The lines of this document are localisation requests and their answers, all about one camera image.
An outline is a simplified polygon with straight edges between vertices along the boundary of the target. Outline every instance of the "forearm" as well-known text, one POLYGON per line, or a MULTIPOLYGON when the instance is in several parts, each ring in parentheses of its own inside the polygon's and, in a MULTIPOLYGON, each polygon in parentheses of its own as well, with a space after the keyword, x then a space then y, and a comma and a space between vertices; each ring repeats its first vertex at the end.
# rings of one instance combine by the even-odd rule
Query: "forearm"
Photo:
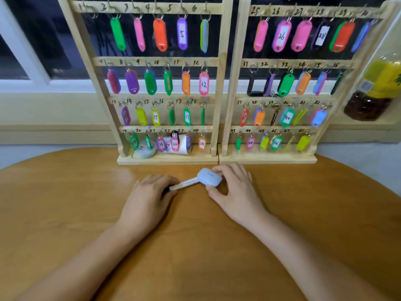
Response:
POLYGON ((137 234, 128 238, 123 232, 118 224, 107 229, 17 300, 90 300, 106 276, 143 237, 137 234))
POLYGON ((309 301, 388 300, 344 265, 320 253, 276 217, 261 214, 248 230, 274 253, 309 301))

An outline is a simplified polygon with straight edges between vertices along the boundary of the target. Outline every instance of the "round table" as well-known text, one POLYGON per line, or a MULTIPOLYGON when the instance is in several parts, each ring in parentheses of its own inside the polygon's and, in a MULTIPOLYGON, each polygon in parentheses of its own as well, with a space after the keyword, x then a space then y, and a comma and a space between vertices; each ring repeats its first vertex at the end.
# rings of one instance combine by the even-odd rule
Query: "round table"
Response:
MULTIPOLYGON (((137 179, 202 168, 118 166, 115 148, 48 153, 0 171, 0 299, 11 300, 119 217, 137 179)), ((247 165, 266 207, 320 251, 401 299, 401 198, 318 156, 313 165, 247 165)), ((305 300, 280 262, 231 221, 203 185, 103 283, 95 300, 305 300)))

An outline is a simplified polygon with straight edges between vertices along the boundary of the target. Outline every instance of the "wooden shelf base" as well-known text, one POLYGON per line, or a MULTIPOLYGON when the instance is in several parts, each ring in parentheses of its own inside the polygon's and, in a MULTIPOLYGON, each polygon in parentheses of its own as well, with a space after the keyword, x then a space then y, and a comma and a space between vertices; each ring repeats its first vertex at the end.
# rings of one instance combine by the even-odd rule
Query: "wooden shelf base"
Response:
POLYGON ((200 152, 197 144, 193 144, 190 156, 157 152, 148 159, 140 158, 137 153, 133 154, 131 149, 128 156, 120 156, 117 163, 119 165, 217 165, 218 156, 210 155, 210 144, 208 145, 209 149, 206 148, 206 152, 200 152))
POLYGON ((221 156, 221 144, 219 144, 218 152, 220 153, 220 163, 227 164, 229 162, 238 162, 239 164, 314 164, 317 159, 314 155, 308 155, 306 152, 298 152, 295 146, 284 151, 279 149, 276 152, 266 151, 260 152, 256 147, 249 151, 246 145, 242 144, 238 151, 235 144, 228 144, 228 155, 221 156))

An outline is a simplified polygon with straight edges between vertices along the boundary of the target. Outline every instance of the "right hand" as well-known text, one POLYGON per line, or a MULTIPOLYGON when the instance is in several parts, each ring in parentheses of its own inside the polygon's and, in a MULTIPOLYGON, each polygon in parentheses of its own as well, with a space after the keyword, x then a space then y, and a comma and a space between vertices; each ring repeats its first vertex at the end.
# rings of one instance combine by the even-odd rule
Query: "right hand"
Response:
POLYGON ((228 185, 228 194, 223 195, 210 185, 206 185, 206 190, 233 221, 249 229, 254 221, 267 214, 253 188, 251 174, 243 165, 218 165, 212 170, 223 173, 228 185))

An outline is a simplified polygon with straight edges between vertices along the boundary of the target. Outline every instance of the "hand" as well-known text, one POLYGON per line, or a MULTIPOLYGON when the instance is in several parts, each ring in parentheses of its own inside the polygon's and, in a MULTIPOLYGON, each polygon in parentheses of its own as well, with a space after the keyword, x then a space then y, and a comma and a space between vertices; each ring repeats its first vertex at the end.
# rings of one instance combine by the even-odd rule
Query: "hand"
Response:
POLYGON ((249 229, 252 222, 267 214, 253 188, 251 174, 244 166, 233 163, 218 165, 212 170, 223 173, 228 185, 228 194, 223 195, 210 185, 206 185, 206 190, 233 221, 249 229))
POLYGON ((177 194, 174 190, 162 197, 163 190, 179 183, 178 178, 169 175, 150 175, 143 181, 136 181, 117 222, 118 227, 129 238, 142 239, 156 227, 177 194))

